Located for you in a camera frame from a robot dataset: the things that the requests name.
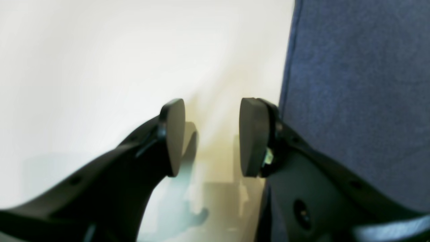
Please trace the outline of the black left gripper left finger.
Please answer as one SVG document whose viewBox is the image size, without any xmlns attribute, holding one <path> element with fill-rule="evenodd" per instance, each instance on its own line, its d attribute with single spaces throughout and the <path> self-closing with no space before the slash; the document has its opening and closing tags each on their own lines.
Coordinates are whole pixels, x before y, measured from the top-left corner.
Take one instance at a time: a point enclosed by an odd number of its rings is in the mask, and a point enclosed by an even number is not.
<svg viewBox="0 0 430 242">
<path fill-rule="evenodd" d="M 2 209 L 1 232 L 26 242 L 135 242 L 153 190 L 178 175 L 184 131 L 184 101 L 175 98 L 115 149 Z"/>
</svg>

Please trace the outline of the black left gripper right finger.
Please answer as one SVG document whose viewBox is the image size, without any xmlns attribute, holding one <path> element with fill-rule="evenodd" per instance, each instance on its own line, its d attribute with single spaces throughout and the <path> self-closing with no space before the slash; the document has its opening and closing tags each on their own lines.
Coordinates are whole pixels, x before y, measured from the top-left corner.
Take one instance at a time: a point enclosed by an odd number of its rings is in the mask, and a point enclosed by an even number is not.
<svg viewBox="0 0 430 242">
<path fill-rule="evenodd" d="M 428 242 L 429 214 L 390 200 L 309 146 L 278 107 L 243 98 L 241 171 L 266 181 L 257 242 Z"/>
</svg>

